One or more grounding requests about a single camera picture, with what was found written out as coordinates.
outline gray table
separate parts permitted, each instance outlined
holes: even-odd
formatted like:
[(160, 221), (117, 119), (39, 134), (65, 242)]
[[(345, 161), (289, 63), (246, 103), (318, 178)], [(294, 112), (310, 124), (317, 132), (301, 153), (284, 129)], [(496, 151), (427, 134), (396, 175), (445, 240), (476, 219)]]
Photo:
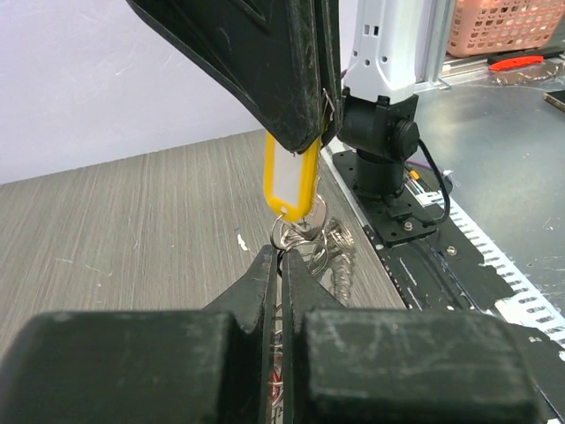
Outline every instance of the gray table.
[[(0, 186), (0, 356), (41, 311), (199, 308), (229, 287), (275, 220), (263, 140), (250, 132)], [(324, 163), (320, 175), (358, 250), (352, 305), (402, 307)]]
[(565, 309), (565, 79), (498, 87), (484, 77), (420, 94), (417, 121), (453, 198), (557, 308)]

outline pink basket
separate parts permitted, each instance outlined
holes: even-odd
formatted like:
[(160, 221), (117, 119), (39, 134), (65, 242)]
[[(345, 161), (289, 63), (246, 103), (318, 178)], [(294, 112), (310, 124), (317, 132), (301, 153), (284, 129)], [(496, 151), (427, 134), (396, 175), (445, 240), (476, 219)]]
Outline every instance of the pink basket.
[(565, 0), (457, 0), (448, 53), (467, 57), (541, 47), (564, 12)]

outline yellow key tag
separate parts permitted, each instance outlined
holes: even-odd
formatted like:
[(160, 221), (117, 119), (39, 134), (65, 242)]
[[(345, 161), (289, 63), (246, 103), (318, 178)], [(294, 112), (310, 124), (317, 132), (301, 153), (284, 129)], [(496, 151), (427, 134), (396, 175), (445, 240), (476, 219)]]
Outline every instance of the yellow key tag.
[(302, 155), (293, 154), (267, 133), (263, 193), (275, 215), (284, 215), (289, 223), (302, 219), (312, 208), (320, 146), (318, 138)]

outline white wall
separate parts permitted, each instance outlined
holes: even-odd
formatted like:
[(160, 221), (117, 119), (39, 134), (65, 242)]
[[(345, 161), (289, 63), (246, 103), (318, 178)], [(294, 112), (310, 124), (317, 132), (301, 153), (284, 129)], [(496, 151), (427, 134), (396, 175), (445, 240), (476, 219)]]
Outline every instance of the white wall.
[(125, 0), (0, 0), (0, 184), (259, 127)]

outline wooden table surface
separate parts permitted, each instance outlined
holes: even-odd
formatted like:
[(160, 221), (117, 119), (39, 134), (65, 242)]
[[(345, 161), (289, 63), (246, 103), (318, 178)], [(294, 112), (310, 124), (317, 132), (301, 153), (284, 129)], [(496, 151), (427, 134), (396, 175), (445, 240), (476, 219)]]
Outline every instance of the wooden table surface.
[[(263, 137), (0, 185), (0, 356), (42, 311), (200, 308), (229, 287), (275, 220), (262, 196)], [(357, 248), (351, 304), (403, 307), (325, 163), (320, 175)]]

